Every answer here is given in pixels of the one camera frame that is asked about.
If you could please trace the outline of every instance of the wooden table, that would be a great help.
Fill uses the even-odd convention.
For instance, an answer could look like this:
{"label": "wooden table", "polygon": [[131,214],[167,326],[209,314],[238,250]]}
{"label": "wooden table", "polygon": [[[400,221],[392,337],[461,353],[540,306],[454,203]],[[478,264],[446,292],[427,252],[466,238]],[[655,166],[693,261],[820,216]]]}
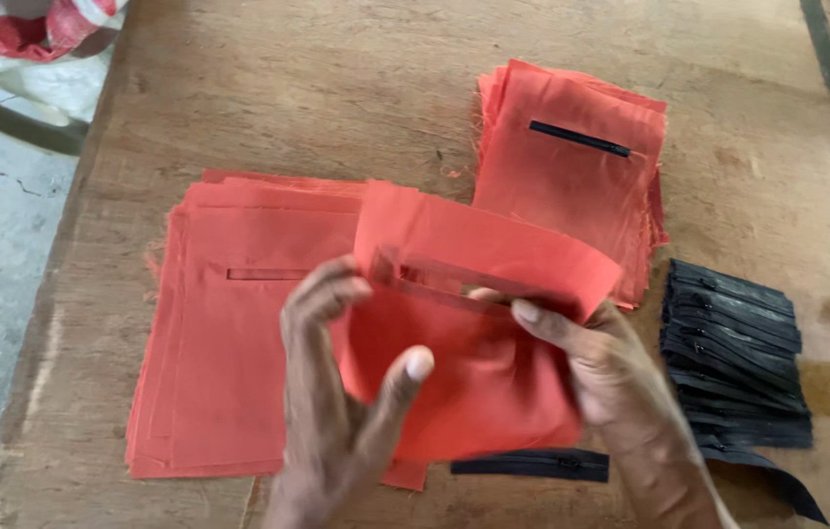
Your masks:
{"label": "wooden table", "polygon": [[[124,428],[155,304],[148,244],[203,168],[386,178],[468,201],[475,78],[510,57],[669,102],[672,244],[632,319],[654,346],[670,256],[793,299],[816,446],[763,452],[830,518],[830,101],[796,3],[138,0],[2,423],[0,527],[257,527],[266,482],[126,474]],[[758,475],[714,473],[744,526],[813,526]],[[635,522],[614,474],[602,485],[453,477],[435,465],[423,493],[378,487],[336,525]]]}

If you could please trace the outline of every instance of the zipper teeth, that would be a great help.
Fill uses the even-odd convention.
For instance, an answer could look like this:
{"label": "zipper teeth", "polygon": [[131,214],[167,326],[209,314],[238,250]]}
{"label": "zipper teeth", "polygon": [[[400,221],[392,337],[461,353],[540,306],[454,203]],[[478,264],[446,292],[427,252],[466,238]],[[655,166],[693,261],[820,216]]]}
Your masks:
{"label": "zipper teeth", "polygon": [[548,123],[542,123],[541,121],[533,120],[529,124],[529,130],[533,130],[535,132],[541,132],[543,134],[548,134],[549,136],[555,138],[562,138],[567,139],[568,141],[573,141],[574,143],[580,143],[581,145],[587,145],[588,147],[594,147],[597,150],[603,150],[604,152],[610,152],[611,154],[616,154],[621,158],[627,158],[630,156],[630,149],[622,145],[618,145],[616,143],[610,142],[607,139],[595,138],[593,136],[583,135],[581,133],[577,133],[575,131],[570,131],[568,129],[563,129],[562,127],[557,127],[554,125],[549,125]]}

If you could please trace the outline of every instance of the finger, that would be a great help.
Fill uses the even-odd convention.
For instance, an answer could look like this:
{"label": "finger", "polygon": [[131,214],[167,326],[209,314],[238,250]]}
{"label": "finger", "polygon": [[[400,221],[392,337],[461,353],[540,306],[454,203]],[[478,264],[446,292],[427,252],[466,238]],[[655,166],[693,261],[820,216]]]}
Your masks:
{"label": "finger", "polygon": [[324,261],[307,274],[303,282],[291,291],[291,294],[288,295],[288,303],[294,303],[306,297],[323,283],[350,276],[356,269],[356,259],[351,255],[343,255],[336,259]]}
{"label": "finger", "polygon": [[485,286],[481,286],[479,288],[475,288],[468,293],[468,298],[476,299],[478,301],[486,301],[487,303],[500,303],[500,304],[508,304],[513,301],[513,297],[507,294],[503,294],[499,290],[493,290],[492,288],[486,288]]}
{"label": "finger", "polygon": [[433,369],[434,354],[424,345],[409,347],[395,359],[360,432],[358,450],[362,457],[387,460],[391,456],[399,443],[405,415]]}
{"label": "finger", "polygon": [[595,331],[607,332],[611,336],[620,339],[630,338],[634,333],[633,327],[631,327],[627,318],[623,317],[623,314],[610,299],[605,299],[598,305],[591,317],[588,318],[585,327]]}
{"label": "finger", "polygon": [[610,338],[597,331],[589,331],[559,313],[547,311],[526,299],[515,299],[513,318],[529,334],[552,343],[568,354],[569,360],[588,363],[599,361]]}
{"label": "finger", "polygon": [[321,283],[308,297],[298,302],[302,322],[328,322],[343,314],[347,307],[373,294],[373,287],[362,278],[343,278]]}

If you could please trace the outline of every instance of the orange fabric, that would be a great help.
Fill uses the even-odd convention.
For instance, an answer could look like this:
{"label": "orange fabric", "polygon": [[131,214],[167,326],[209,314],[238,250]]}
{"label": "orange fabric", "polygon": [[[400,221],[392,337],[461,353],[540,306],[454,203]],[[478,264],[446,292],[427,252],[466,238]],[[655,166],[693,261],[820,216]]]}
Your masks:
{"label": "orange fabric", "polygon": [[[352,347],[340,363],[347,390],[372,401],[405,348],[424,344],[434,353],[398,458],[447,460],[578,441],[562,351],[523,331],[509,308],[463,298],[459,287],[544,299],[583,322],[617,282],[619,266],[566,235],[386,182],[370,183],[354,253],[374,295],[351,310]],[[412,282],[412,269],[457,280],[457,289]]]}
{"label": "orange fabric", "polygon": [[[207,171],[204,180],[222,185],[194,184],[169,216],[157,311],[127,431],[134,477],[280,469],[278,312],[298,283],[294,271],[352,249],[366,188],[238,171]],[[284,279],[273,281],[276,275]],[[344,323],[333,332],[335,343],[346,344]],[[395,461],[383,483],[421,490],[425,475],[423,463]]]}
{"label": "orange fabric", "polygon": [[[614,299],[637,306],[648,259],[667,242],[656,169],[665,102],[581,72],[521,61],[478,81],[483,108],[473,205],[571,235],[624,270]],[[621,158],[529,130],[532,120],[631,149]]]}

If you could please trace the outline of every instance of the zipper pull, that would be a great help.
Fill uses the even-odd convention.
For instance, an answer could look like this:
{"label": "zipper pull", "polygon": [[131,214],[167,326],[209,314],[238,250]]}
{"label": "zipper pull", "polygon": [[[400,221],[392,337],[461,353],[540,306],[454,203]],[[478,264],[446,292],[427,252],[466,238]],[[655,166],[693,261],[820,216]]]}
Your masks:
{"label": "zipper pull", "polygon": [[560,467],[564,467],[566,469],[575,469],[575,470],[577,470],[577,469],[581,468],[581,461],[578,461],[577,459],[566,458],[566,457],[556,457],[555,462]]}

